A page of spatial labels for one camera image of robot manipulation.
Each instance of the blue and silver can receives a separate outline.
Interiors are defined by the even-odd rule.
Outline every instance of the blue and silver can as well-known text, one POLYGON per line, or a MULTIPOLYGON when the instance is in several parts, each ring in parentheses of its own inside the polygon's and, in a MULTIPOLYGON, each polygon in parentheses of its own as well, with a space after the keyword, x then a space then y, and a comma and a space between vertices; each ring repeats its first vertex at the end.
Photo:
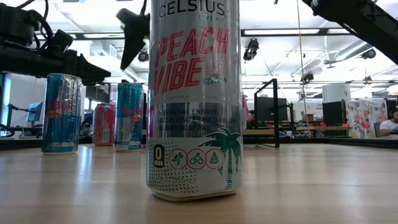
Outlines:
POLYGON ((141 149, 144 89, 137 83, 118 85, 114 147, 116 151, 141 149))
POLYGON ((42 152, 74 154, 78 150, 81 78, 53 73, 47 77, 42 152))

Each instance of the celsius can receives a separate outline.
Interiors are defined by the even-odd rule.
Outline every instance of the celsius can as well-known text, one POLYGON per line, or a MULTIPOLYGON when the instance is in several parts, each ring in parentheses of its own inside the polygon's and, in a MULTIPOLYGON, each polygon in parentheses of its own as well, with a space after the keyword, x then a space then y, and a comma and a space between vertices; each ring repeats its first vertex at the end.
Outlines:
POLYGON ((45 91, 42 152, 45 155, 74 154, 78 150, 81 78, 50 74, 45 91))
POLYGON ((95 146, 111 146, 114 142, 116 106, 110 103, 98 104, 94 109, 93 143, 95 146))
POLYGON ((152 2, 147 185, 194 200, 242 186, 239 1, 152 2))
POLYGON ((137 83, 118 85, 116 103, 116 151, 134 152, 141 149, 144 90, 137 83))

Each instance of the celsius logo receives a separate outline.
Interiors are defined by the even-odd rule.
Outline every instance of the celsius logo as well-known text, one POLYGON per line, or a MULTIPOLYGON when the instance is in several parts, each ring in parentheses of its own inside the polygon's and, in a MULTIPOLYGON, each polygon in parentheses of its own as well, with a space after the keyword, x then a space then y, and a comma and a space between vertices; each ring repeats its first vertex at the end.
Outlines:
POLYGON ((175 0, 160 6, 159 17, 164 18, 181 12, 196 11, 217 13, 219 16, 225 16, 224 4, 215 0, 175 0))

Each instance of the table surface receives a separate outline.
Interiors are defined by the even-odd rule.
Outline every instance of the table surface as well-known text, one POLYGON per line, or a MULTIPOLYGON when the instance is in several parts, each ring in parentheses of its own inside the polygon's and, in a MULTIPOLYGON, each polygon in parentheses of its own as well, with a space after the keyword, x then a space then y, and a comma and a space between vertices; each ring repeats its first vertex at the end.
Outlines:
POLYGON ((188 203, 154 198, 146 153, 0 152, 0 223, 398 223, 398 151, 245 146, 244 187, 188 203))

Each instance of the colorful poster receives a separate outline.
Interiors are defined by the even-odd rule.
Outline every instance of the colorful poster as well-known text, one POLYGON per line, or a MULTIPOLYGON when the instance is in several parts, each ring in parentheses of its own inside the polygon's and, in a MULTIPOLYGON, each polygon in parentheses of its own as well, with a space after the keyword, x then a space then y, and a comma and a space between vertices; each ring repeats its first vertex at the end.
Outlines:
POLYGON ((349 136, 358 139, 374 139, 374 123, 387 119, 387 106, 384 100, 346 101, 347 122, 351 126, 349 136))

